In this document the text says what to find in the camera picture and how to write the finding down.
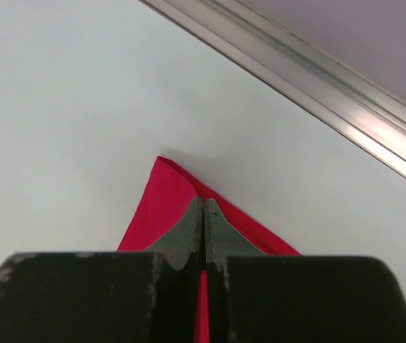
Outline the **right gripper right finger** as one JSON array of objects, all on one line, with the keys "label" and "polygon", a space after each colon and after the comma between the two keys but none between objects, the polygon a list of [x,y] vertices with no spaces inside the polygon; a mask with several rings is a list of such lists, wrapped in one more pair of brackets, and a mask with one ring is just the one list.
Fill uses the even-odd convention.
[{"label": "right gripper right finger", "polygon": [[372,257],[268,255],[208,199],[212,342],[406,342],[406,301]]}]

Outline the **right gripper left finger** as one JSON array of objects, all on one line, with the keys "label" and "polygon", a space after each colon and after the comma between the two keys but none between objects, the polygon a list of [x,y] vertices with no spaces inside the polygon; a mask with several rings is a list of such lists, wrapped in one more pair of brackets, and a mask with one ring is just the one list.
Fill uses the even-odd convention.
[{"label": "right gripper left finger", "polygon": [[0,342],[191,342],[202,200],[142,252],[29,252],[0,265]]}]

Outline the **red t shirt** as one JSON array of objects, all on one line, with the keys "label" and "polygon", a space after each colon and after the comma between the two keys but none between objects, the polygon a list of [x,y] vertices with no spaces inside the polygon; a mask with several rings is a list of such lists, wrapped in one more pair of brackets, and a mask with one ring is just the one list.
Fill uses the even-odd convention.
[{"label": "red t shirt", "polygon": [[[157,157],[134,217],[119,245],[119,251],[142,251],[155,243],[190,213],[190,223],[203,228],[205,218],[199,197],[215,199],[223,215],[248,242],[266,254],[294,256],[297,251],[275,236],[189,172],[164,157]],[[121,342],[232,342],[224,333],[219,313],[224,300],[219,296],[215,268],[204,255],[191,256],[189,270],[159,277],[151,283],[159,306],[144,310],[132,321]]]}]

